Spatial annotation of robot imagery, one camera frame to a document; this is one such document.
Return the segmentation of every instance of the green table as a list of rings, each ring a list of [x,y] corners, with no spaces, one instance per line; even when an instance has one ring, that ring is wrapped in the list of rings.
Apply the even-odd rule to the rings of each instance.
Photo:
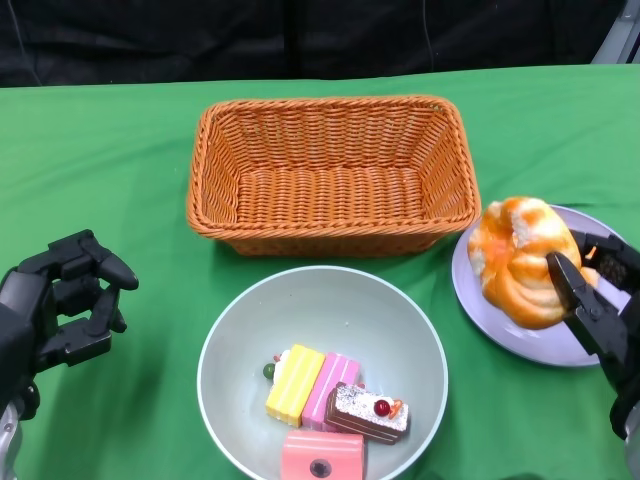
[[[111,353],[37,377],[42,406],[24,424],[21,480],[242,478],[200,418],[200,349],[236,295],[313,261],[243,258],[190,231],[185,196],[198,117],[239,97],[409,93],[459,107],[485,205],[539,196],[640,245],[637,66],[0,90],[0,265],[92,228],[140,278],[137,292],[122,295],[129,329]],[[455,241],[414,257],[333,261],[404,290],[444,344],[447,411],[403,478],[628,479],[604,375],[542,367],[486,338],[453,290]]]

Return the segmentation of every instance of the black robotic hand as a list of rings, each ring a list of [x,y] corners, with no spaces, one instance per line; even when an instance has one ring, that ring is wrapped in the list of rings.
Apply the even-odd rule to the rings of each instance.
[[[103,288],[100,279],[109,285]],[[61,363],[76,365],[111,348],[111,331],[127,328],[118,309],[120,290],[138,279],[90,230],[49,244],[11,269],[0,284],[0,413],[12,402],[21,420],[39,406],[33,379]],[[62,326],[58,315],[79,318]]]
[[[610,235],[571,232],[583,265],[594,268],[631,299],[618,313],[593,289],[567,257],[547,255],[549,274],[567,314],[564,321],[589,354],[597,354],[618,397],[610,413],[613,431],[623,440],[625,423],[640,402],[640,253]]]

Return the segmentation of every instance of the light green bowl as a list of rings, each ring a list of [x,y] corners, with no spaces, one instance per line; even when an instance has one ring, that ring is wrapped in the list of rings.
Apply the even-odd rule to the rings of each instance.
[[[409,297],[373,275],[314,266],[246,290],[204,343],[200,412],[231,462],[254,479],[280,478],[291,427],[266,413],[270,382],[262,368],[294,343],[359,361],[367,390],[409,405],[405,438],[393,446],[367,442],[366,480],[395,478],[416,461],[435,435],[447,400],[447,362],[433,325]]]

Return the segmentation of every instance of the cake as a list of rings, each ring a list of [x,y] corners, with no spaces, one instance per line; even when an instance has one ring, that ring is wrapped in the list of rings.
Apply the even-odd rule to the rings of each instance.
[[[302,345],[294,345],[267,398],[267,413],[291,426],[300,427],[302,410],[324,359],[322,353]]]
[[[328,353],[307,405],[302,411],[302,425],[318,431],[335,431],[334,427],[327,425],[324,421],[329,394],[338,382],[355,383],[359,373],[360,364],[355,360],[336,353]]]
[[[357,385],[338,383],[327,400],[325,422],[338,432],[393,445],[408,431],[409,406]]]
[[[362,435],[292,430],[282,449],[281,480],[362,480]]]

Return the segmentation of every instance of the yellow cake slice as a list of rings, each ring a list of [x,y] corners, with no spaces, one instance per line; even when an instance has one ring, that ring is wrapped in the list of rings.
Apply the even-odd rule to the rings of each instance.
[[[323,363],[324,354],[302,345],[294,345],[280,379],[267,398],[267,413],[299,427],[302,424],[302,410]]]

